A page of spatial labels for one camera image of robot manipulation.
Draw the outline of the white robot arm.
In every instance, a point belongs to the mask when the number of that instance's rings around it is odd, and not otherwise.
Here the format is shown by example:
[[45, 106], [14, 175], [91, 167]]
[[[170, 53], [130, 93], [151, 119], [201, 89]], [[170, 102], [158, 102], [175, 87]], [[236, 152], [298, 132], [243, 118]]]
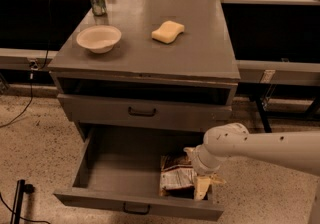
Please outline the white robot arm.
[[319, 131], [251, 133], [240, 123], [209, 129], [187, 147], [197, 174], [227, 179], [216, 224], [319, 224]]

